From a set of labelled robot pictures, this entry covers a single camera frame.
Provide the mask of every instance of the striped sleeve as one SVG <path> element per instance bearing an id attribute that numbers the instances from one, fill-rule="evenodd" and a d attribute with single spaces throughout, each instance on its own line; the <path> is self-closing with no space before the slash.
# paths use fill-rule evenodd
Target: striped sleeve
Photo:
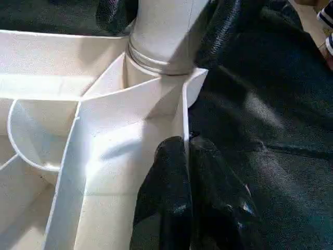
<path id="1" fill-rule="evenodd" d="M 333 1 L 318 13 L 317 19 L 326 27 L 333 29 Z"/>
<path id="2" fill-rule="evenodd" d="M 327 28 L 333 29 L 333 1 L 330 1 L 329 4 L 318 13 L 317 19 Z M 326 47 L 331 55 L 333 55 L 333 34 L 326 39 Z"/>

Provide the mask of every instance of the white divider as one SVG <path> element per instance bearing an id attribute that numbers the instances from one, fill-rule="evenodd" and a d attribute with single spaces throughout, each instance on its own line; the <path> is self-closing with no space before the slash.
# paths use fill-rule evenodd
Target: white divider
<path id="1" fill-rule="evenodd" d="M 122 53 L 84 94 L 84 99 L 99 97 L 158 78 Z"/>
<path id="2" fill-rule="evenodd" d="M 8 134 L 19 156 L 55 184 L 77 102 L 15 100 Z"/>
<path id="3" fill-rule="evenodd" d="M 188 139 L 187 104 L 206 74 L 163 76 L 81 102 L 45 250 L 129 248 L 137 192 L 155 150 L 171 136 Z"/>
<path id="4" fill-rule="evenodd" d="M 0 30 L 0 41 L 2 97 L 72 99 L 125 51 L 128 38 Z"/>
<path id="5" fill-rule="evenodd" d="M 42 250 L 53 194 L 18 155 L 0 168 L 0 249 Z"/>
<path id="6" fill-rule="evenodd" d="M 92 154 L 91 139 L 83 127 L 80 117 L 75 118 L 59 173 L 44 249 L 65 250 L 74 246 L 86 182 L 85 166 Z"/>

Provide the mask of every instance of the white cylindrical pipe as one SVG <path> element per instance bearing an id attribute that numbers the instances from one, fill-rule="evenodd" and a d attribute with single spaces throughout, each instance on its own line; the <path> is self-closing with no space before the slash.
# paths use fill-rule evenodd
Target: white cylindrical pipe
<path id="1" fill-rule="evenodd" d="M 164 74 L 187 74 L 206 27 L 210 0 L 139 0 L 130 53 L 141 66 Z"/>

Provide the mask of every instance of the white tray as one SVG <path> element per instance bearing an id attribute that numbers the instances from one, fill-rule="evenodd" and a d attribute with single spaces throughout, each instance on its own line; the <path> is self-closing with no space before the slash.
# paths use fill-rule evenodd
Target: white tray
<path id="1" fill-rule="evenodd" d="M 0 41 L 1 250 L 128 249 L 156 147 L 174 135 L 187 146 L 207 71 L 147 71 L 126 37 Z"/>

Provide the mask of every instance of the white plastic structure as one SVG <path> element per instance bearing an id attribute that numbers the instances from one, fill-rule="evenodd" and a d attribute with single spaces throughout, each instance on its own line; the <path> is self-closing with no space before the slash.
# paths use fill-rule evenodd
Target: white plastic structure
<path id="1" fill-rule="evenodd" d="M 138 21 L 133 45 L 146 32 Z M 166 57 L 154 46 L 147 55 L 168 61 L 179 41 L 165 40 Z M 207 71 L 180 58 L 150 70 L 128 46 L 126 37 L 0 31 L 1 250 L 129 248 L 155 150 L 174 135 L 187 146 L 187 110 Z"/>
<path id="2" fill-rule="evenodd" d="M 201 42 L 211 0 L 140 0 L 130 53 L 142 67 L 188 74 Z"/>

